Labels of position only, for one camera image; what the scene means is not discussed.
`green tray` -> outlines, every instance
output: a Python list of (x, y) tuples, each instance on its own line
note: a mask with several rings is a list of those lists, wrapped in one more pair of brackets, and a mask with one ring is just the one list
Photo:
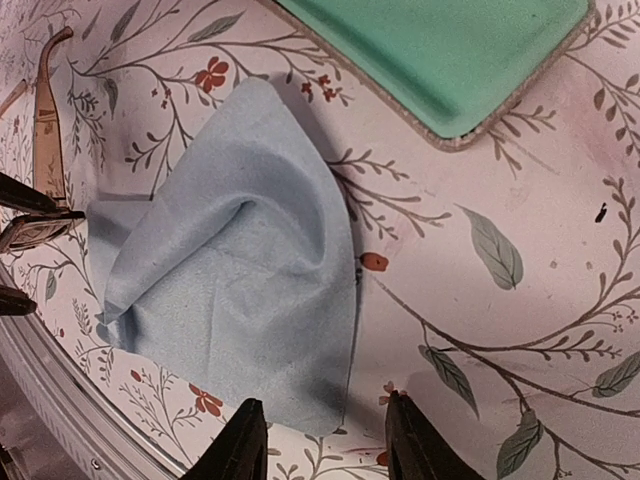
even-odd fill
[(592, 7), (589, 0), (278, 3), (411, 112), (445, 150), (468, 145), (506, 113), (580, 33)]

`stain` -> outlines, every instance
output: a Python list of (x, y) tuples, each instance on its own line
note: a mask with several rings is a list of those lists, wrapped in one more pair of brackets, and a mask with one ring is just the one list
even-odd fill
[(598, 213), (598, 216), (596, 217), (596, 223), (601, 223), (602, 220), (604, 220), (604, 217), (607, 215), (607, 204), (603, 203), (602, 207), (600, 208), (600, 213)]

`tray rim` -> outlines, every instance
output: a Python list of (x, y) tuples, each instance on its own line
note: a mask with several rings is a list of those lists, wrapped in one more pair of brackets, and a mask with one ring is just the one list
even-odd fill
[(504, 115), (509, 113), (509, 111), (516, 106), (524, 94), (560, 59), (560, 57), (566, 53), (571, 45), (578, 39), (583, 30), (588, 27), (596, 12), (595, 0), (587, 0), (587, 12), (580, 22), (571, 29), (558, 46), (538, 64), (534, 71), (498, 106), (498, 108), (496, 108), (476, 128), (465, 135), (453, 138), (444, 138), (431, 130), (422, 120), (396, 100), (386, 88), (369, 76), (368, 73), (358, 67), (353, 61), (347, 58), (336, 47), (331, 45), (320, 34), (316, 33), (315, 30), (289, 12), (289, 10), (282, 6), (278, 0), (256, 1), (291, 27), (300, 31), (311, 41), (316, 43), (321, 49), (334, 57), (343, 68), (354, 75), (363, 85), (369, 88), (369, 90), (371, 90), (387, 105), (387, 107), (393, 110), (416, 133), (425, 139), (427, 143), (440, 151), (448, 153), (466, 150), (480, 141)]

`pink patterned surface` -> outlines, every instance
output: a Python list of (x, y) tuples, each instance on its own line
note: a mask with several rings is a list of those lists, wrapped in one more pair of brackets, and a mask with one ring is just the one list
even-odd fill
[[(393, 388), (487, 479), (640, 478), (637, 1), (599, 2), (589, 30), (521, 104), (455, 155), (429, 147), (259, 3), (108, 7), (0, 7), (3, 94), (33, 81), (51, 32), (75, 30), (53, 60), (53, 89), (76, 208), (98, 188), (152, 196), (251, 75), (276, 86), (349, 206), (363, 303), (347, 420), (327, 438), (272, 426), (270, 478), (386, 476)], [(32, 108), (30, 94), (0, 126), (0, 168), (27, 183)], [(85, 374), (190, 465), (232, 409), (99, 340), (86, 238), (84, 225), (2, 260)]]

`folded cloth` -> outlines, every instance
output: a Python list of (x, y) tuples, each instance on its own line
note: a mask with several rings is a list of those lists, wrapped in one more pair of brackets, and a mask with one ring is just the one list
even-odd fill
[(244, 81), (153, 201), (89, 206), (102, 336), (314, 435), (342, 420), (355, 330), (349, 219), (310, 140)]

